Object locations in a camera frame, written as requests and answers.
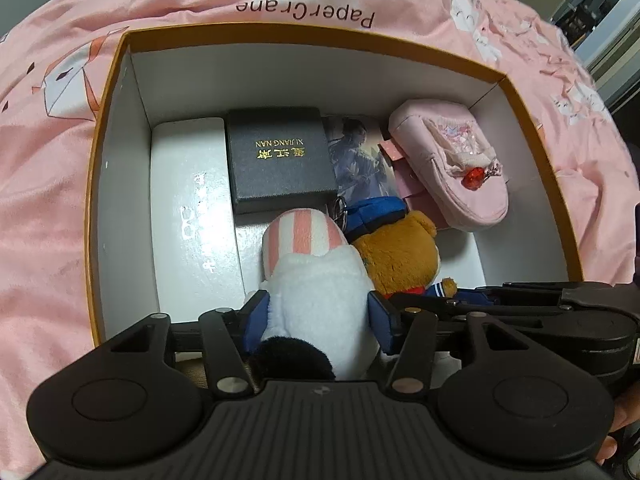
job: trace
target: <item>black plush foot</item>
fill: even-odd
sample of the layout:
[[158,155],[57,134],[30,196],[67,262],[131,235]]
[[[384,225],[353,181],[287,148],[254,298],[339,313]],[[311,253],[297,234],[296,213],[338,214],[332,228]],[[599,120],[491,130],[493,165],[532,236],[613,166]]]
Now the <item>black plush foot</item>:
[[249,357],[256,383],[265,379],[333,381],[331,362],[315,346],[292,337],[270,337]]

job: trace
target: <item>human hand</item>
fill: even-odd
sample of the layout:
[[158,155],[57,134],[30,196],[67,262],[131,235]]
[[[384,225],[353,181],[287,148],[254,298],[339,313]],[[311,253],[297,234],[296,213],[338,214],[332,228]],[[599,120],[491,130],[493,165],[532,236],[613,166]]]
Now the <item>human hand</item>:
[[[640,420],[640,382],[633,384],[626,392],[615,401],[615,412],[610,432],[624,428],[633,422]],[[600,465],[611,458],[618,444],[612,436],[608,436],[602,443],[600,451],[596,455],[596,462]]]

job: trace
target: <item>red heart charm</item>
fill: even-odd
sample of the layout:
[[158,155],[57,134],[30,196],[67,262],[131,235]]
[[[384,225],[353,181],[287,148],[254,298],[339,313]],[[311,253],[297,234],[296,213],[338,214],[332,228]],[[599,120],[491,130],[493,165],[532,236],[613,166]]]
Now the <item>red heart charm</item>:
[[484,182],[484,168],[473,168],[462,179],[462,185],[471,191],[476,191]]

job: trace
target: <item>striped hat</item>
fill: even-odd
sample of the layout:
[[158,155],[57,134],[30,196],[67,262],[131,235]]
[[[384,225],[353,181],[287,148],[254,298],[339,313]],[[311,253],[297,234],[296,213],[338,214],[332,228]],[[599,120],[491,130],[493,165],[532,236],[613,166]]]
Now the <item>striped hat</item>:
[[278,216],[262,236],[264,277],[273,274],[281,256],[289,253],[323,256],[347,245],[333,220],[317,209],[292,209]]

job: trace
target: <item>pink bedsheet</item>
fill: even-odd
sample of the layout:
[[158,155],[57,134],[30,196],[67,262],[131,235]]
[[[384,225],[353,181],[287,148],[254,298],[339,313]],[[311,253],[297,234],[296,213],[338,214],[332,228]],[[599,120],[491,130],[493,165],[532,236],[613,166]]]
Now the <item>pink bedsheet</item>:
[[0,40],[3,480],[42,462],[24,418],[32,389],[92,348],[82,215],[95,111],[121,29],[247,20],[371,30],[511,75],[544,127],[586,278],[631,278],[636,171],[562,35],[514,0],[52,0]]

